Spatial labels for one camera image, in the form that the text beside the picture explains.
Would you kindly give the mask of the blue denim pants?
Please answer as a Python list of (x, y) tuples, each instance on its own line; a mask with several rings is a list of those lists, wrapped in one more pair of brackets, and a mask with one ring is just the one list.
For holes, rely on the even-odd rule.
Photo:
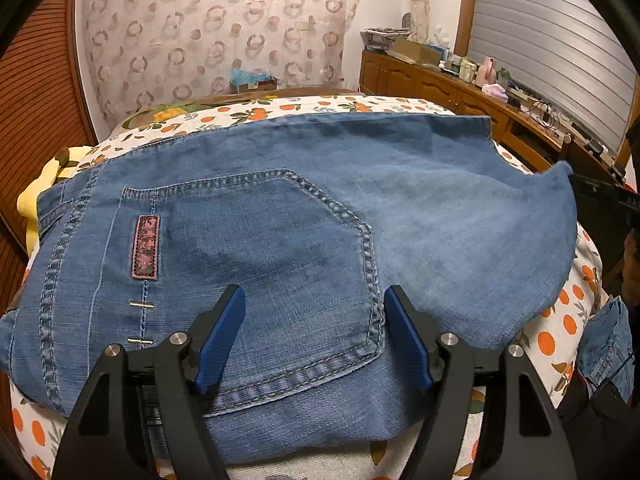
[(205, 408), (222, 457), (391, 439), (424, 411), (384, 290), (503, 348), (567, 280), (571, 173), (514, 169), (478, 116), (305, 114), (135, 148), (39, 196), (1, 366), (68, 414), (106, 346), (159, 344), (237, 284), (246, 315)]

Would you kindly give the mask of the yellow Pikachu plush toy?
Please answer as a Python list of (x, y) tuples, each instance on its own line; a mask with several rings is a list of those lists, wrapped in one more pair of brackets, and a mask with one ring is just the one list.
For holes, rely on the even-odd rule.
[(40, 175), (29, 183), (28, 187), (17, 197), (18, 213), (27, 220), (26, 248), (31, 256), (38, 240), (37, 200), (38, 196), (52, 188), (56, 182), (73, 177), (81, 159), (92, 150), (91, 146), (73, 146), (61, 148), (41, 169)]

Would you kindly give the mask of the long wooden sideboard cabinet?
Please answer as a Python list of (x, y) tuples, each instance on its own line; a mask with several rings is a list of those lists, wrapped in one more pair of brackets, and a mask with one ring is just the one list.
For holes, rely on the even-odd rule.
[(360, 90), (367, 94), (422, 99), (454, 114), (488, 116), (494, 141), (530, 170), (546, 170), (559, 160), (565, 160), (576, 174), (608, 183), (623, 182), (620, 170), (606, 166), (574, 136), (566, 134), (555, 139), (533, 117), (486, 96), (472, 84), (457, 78), (365, 50), (359, 82)]

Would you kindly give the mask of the floral beige blanket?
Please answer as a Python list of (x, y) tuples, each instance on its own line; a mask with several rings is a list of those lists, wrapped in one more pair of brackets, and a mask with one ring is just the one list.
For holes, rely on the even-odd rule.
[(146, 108), (145, 110), (139, 110), (137, 113), (125, 119), (119, 127), (122, 128), (122, 130), (139, 128), (152, 124), (152, 122), (162, 122), (163, 120), (196, 112), (201, 108), (201, 105), (196, 103), (177, 103)]

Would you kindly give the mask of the pink tissue pack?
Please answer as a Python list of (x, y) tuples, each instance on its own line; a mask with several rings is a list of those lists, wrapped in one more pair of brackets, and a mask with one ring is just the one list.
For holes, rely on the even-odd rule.
[(500, 84), (484, 84), (482, 92), (486, 94), (486, 96), (490, 96), (503, 103), (508, 102), (509, 99), (506, 90), (504, 90)]

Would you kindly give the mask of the small box with blue cloth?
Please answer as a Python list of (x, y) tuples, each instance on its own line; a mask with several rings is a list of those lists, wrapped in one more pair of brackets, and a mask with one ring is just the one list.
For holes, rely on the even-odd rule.
[(233, 93), (244, 93), (257, 90), (274, 90), (278, 80), (270, 73), (250, 72), (232, 68), (230, 74), (230, 88)]

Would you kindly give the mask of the pink bottle on sideboard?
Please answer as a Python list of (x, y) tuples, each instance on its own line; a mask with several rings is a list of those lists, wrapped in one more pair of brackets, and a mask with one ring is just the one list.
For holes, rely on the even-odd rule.
[(486, 56), (484, 62), (478, 66), (475, 85), (478, 88), (483, 88), (485, 84), (494, 84), (497, 79), (497, 72), (495, 70), (495, 60)]

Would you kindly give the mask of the cardboard box on sideboard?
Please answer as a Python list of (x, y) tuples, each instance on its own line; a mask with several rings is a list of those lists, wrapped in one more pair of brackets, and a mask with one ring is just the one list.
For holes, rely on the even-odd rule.
[(442, 52), (439, 50), (404, 38), (397, 38), (387, 54), (406, 63), (418, 65), (437, 66), (442, 59)]

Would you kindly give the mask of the brown louvered wardrobe door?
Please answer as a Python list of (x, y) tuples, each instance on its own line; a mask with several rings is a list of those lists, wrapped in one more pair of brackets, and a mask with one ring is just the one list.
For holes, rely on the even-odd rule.
[(17, 196), (60, 148), (98, 142), (80, 80), (76, 0), (42, 0), (1, 57), (1, 307), (28, 260)]

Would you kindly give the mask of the stack of papers on sideboard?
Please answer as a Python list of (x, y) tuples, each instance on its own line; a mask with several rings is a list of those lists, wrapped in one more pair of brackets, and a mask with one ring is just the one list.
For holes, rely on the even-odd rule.
[(360, 32), (363, 47), (367, 50), (388, 51), (397, 39), (407, 39), (408, 28), (367, 28)]

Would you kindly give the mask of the circle pattern sheer curtain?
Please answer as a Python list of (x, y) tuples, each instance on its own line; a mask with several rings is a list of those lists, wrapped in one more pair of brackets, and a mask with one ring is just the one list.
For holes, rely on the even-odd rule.
[(281, 87), (341, 87), (359, 0), (79, 0), (101, 115), (224, 94), (235, 70)]

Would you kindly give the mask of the grey window roller shutter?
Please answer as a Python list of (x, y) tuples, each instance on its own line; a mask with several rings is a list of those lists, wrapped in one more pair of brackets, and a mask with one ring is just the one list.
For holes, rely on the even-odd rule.
[(475, 0), (469, 56), (492, 58), (611, 151), (620, 148), (637, 72), (588, 0)]

